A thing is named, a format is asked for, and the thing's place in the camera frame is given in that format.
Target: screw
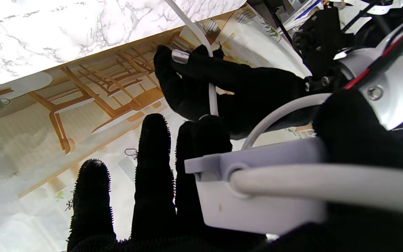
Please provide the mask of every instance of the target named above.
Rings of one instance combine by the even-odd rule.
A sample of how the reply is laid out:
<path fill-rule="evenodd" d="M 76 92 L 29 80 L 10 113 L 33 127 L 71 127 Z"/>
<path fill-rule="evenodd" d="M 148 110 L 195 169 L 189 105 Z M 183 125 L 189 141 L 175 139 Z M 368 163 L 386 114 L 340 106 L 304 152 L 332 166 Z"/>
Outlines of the screw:
<path fill-rule="evenodd" d="M 371 100 L 378 100 L 382 97 L 383 90 L 378 86 L 368 88 L 368 96 Z"/>
<path fill-rule="evenodd" d="M 323 84 L 323 86 L 326 86 L 330 82 L 331 82 L 331 79 L 327 76 L 324 76 L 323 78 L 321 78 L 321 84 Z"/>

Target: white cable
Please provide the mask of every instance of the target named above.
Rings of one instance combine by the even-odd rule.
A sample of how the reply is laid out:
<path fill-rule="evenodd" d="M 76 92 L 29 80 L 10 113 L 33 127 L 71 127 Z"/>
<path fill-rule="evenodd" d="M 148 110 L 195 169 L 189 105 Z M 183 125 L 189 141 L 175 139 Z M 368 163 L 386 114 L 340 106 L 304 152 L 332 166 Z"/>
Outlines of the white cable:
<path fill-rule="evenodd" d="M 302 109 L 304 107 L 310 107 L 315 105 L 322 104 L 331 93 L 327 94 L 313 94 L 311 96 L 304 96 L 298 99 L 295 99 L 291 102 L 288 102 L 281 107 L 278 107 L 268 116 L 266 116 L 262 121 L 260 121 L 254 129 L 250 132 L 247 139 L 243 143 L 242 150 L 249 149 L 253 146 L 254 142 L 260 134 L 262 134 L 268 127 L 270 127 L 273 123 L 281 119 L 282 117 L 292 113 L 295 110 Z"/>
<path fill-rule="evenodd" d="M 236 171 L 245 195 L 297 197 L 403 212 L 403 170 L 349 164 L 295 164 Z"/>
<path fill-rule="evenodd" d="M 184 14 L 184 12 L 176 5 L 176 3 L 172 0 L 164 0 L 178 15 L 178 17 L 189 27 L 189 29 L 196 35 L 196 37 L 201 41 L 203 45 L 208 49 L 209 57 L 212 57 L 212 49 L 211 45 L 208 42 L 208 39 L 205 37 L 203 32 L 194 24 L 192 21 Z M 211 115 L 218 116 L 219 111 L 217 108 L 217 92 L 215 91 L 215 86 L 212 83 L 209 83 L 209 109 Z"/>

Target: white marble countertop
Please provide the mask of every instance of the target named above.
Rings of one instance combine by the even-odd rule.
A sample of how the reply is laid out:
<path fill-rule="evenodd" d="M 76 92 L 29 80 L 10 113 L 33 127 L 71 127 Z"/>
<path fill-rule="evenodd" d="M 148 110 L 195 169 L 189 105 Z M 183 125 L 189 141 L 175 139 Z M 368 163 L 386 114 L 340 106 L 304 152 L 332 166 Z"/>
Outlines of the white marble countertop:
<path fill-rule="evenodd" d="M 245 0 L 176 0 L 193 21 Z M 162 0 L 0 0 L 0 84 L 184 23 Z"/>

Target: glove finger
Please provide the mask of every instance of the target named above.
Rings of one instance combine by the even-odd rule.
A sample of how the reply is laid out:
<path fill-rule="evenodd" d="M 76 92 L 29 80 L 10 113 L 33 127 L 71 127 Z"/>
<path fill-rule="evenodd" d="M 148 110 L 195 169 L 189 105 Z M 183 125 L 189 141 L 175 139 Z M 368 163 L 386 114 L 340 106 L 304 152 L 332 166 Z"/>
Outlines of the glove finger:
<path fill-rule="evenodd" d="M 225 54 L 224 54 L 224 50 L 222 50 L 222 46 L 220 46 L 219 49 L 214 50 L 212 52 L 212 55 L 213 55 L 214 58 L 218 58 L 218 59 L 221 59 L 221 60 L 224 59 Z"/>
<path fill-rule="evenodd" d="M 195 157 L 214 153 L 227 153 L 232 150 L 229 133 L 220 118 L 207 115 L 193 128 Z"/>
<path fill-rule="evenodd" d="M 403 168 L 403 145 L 380 125 L 358 90 L 331 95 L 321 105 L 313 128 L 331 162 Z"/>
<path fill-rule="evenodd" d="M 154 56 L 155 75 L 160 82 L 166 101 L 175 110 L 174 107 L 185 99 L 188 93 L 183 81 L 170 65 L 171 61 L 172 51 L 163 45 L 158 45 Z"/>
<path fill-rule="evenodd" d="M 278 93 L 281 92 L 281 88 L 286 88 L 289 92 L 305 92 L 304 79 L 282 69 L 251 68 L 246 64 L 237 64 L 216 57 L 197 54 L 189 55 L 186 64 L 171 61 L 171 65 L 185 78 L 210 82 L 226 91 L 246 92 L 249 91 L 250 85 L 253 85 L 253 88 L 258 90 L 259 88 L 271 88 L 271 91 Z"/>
<path fill-rule="evenodd" d="M 146 116 L 142 123 L 135 174 L 132 234 L 135 240 L 174 236 L 174 178 L 169 166 L 171 138 L 164 117 Z"/>
<path fill-rule="evenodd" d="M 220 118 L 205 116 L 194 125 L 195 157 L 214 153 L 226 153 L 232 150 L 228 131 Z M 233 231 L 204 226 L 202 237 L 211 245 L 220 249 L 247 251 L 255 248 L 267 238 L 264 234 Z"/>
<path fill-rule="evenodd" d="M 112 208 L 110 207 L 110 174 L 102 161 L 85 161 L 79 171 L 74 189 L 71 233 L 67 251 L 92 236 L 112 236 Z"/>
<path fill-rule="evenodd" d="M 208 56 L 208 49 L 206 48 L 205 45 L 199 45 L 197 48 L 195 48 L 192 52 L 191 55 L 204 55 Z"/>
<path fill-rule="evenodd" d="M 175 206 L 177 207 L 177 223 L 180 232 L 185 236 L 200 235 L 205 225 L 195 177 L 193 174 L 186 174 L 184 171 L 184 160 L 195 157 L 192 145 L 193 126 L 192 121 L 186 121 L 182 124 L 178 130 L 176 142 Z"/>

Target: red wire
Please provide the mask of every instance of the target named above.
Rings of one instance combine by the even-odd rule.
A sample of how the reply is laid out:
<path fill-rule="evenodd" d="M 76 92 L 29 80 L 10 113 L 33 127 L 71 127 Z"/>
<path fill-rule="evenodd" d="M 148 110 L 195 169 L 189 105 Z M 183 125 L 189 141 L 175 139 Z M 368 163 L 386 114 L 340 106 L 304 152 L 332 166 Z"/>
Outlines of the red wire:
<path fill-rule="evenodd" d="M 403 38 L 403 36 L 401 38 L 399 38 L 398 40 L 396 40 L 396 42 L 392 43 L 383 53 L 382 55 L 379 57 L 384 57 L 387 55 L 387 53 L 389 53 L 391 50 L 393 50 L 393 48 L 399 43 L 399 41 Z M 356 83 L 358 83 L 363 77 L 365 77 L 365 75 L 367 75 L 369 73 L 370 69 L 367 68 L 365 69 L 357 78 L 354 78 L 352 81 L 350 81 L 348 84 L 346 84 L 346 86 L 344 86 L 344 89 L 350 89 L 352 88 Z"/>

